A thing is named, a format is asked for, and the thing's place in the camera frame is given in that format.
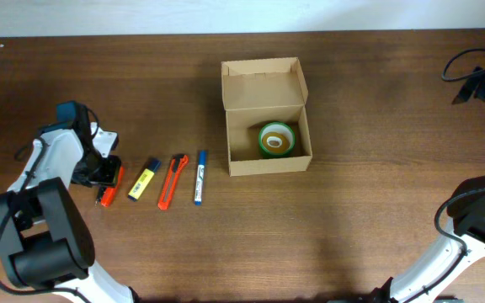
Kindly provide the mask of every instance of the tape roll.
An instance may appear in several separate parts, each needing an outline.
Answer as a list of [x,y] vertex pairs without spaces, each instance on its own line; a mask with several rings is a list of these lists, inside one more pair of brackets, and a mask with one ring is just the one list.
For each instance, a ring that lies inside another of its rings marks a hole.
[[265,158],[288,157],[293,146],[295,133],[284,123],[269,123],[259,132],[259,147]]

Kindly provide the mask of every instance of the box lid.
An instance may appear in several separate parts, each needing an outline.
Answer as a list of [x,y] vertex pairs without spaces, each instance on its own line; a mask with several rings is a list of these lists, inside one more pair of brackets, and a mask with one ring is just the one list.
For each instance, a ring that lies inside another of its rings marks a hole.
[[302,106],[308,88],[298,58],[226,61],[221,64],[225,110]]

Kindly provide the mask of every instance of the white wall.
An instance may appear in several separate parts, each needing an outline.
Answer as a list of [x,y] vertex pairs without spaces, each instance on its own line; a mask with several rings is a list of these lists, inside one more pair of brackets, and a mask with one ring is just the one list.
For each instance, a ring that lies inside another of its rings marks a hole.
[[0,0],[0,36],[485,28],[485,0]]

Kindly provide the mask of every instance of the red object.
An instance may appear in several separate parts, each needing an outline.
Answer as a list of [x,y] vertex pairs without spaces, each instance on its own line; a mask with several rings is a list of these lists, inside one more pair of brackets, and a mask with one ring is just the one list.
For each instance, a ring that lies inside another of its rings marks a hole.
[[117,193],[117,189],[119,189],[119,186],[121,186],[121,180],[123,179],[124,174],[125,174],[125,169],[123,167],[120,167],[119,177],[117,177],[117,185],[115,185],[114,188],[107,188],[106,191],[104,191],[104,195],[102,196],[102,199],[100,200],[100,204],[103,207],[108,207],[114,202],[115,193]]
[[179,175],[183,171],[186,164],[189,163],[189,157],[186,155],[177,155],[173,157],[172,161],[169,163],[168,176],[166,176],[166,182],[164,182],[164,187],[162,188],[162,194],[158,200],[158,208],[161,210],[167,210],[169,204],[173,198],[173,192],[175,191],[175,186],[177,186],[177,181],[179,180]]

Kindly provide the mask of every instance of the open cardboard box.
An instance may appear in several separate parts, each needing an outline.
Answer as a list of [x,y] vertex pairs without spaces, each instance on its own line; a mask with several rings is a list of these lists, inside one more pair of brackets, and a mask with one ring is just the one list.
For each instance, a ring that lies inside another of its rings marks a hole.
[[[298,58],[222,62],[230,176],[305,171],[312,159],[306,118],[308,88]],[[269,122],[295,132],[289,157],[263,159],[258,134]]]

